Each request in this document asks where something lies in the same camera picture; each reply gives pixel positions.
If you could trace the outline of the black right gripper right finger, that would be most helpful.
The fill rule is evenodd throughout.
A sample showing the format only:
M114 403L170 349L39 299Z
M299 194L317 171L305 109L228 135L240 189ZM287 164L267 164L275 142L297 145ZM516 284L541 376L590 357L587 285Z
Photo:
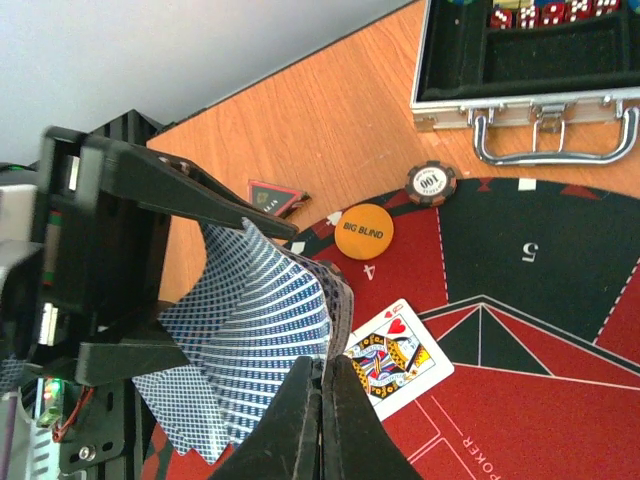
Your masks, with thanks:
M327 363L322 383L322 477L420 477L387 435L351 360L344 355Z

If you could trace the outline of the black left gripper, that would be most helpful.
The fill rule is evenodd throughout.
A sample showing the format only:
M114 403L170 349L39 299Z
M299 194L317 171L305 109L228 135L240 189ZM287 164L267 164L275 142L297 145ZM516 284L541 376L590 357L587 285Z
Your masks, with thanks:
M27 238L2 249L2 354L86 386L186 366L158 321L171 215L298 233L186 158L49 128Z

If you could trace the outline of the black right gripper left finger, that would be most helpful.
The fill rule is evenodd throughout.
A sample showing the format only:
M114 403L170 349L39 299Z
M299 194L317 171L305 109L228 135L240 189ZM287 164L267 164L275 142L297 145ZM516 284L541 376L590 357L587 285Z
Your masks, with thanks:
M321 377L320 361L298 358L255 430L212 478L319 479Z

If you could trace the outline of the queen of hearts card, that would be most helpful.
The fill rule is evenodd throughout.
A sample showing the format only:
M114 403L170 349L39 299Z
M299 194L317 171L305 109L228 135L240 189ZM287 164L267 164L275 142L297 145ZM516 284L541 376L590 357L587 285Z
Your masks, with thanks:
M381 421L454 372L453 363L403 298L356 329L344 355Z

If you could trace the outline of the blue playing card deck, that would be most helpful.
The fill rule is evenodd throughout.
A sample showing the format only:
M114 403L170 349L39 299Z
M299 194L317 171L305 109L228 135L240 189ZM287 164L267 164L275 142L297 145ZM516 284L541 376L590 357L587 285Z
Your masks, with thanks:
M180 455L214 464L257 427L295 361L342 353L354 294L328 266L240 229L204 224L204 271L158 321L184 366L133 382Z

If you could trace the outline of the yellow big blind button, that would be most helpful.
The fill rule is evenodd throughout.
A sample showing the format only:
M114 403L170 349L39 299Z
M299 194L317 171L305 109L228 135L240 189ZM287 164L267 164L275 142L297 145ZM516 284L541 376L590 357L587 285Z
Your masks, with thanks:
M394 237L391 215L381 206L363 203L345 210L334 230L338 250L354 260L371 260L384 253Z

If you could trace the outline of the single hundred chip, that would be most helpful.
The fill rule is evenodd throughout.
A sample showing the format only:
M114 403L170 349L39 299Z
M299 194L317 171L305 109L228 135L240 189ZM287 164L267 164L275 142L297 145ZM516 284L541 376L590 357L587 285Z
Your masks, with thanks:
M413 166L407 173L405 191L409 199L423 207L437 207L456 190L458 170L439 160Z

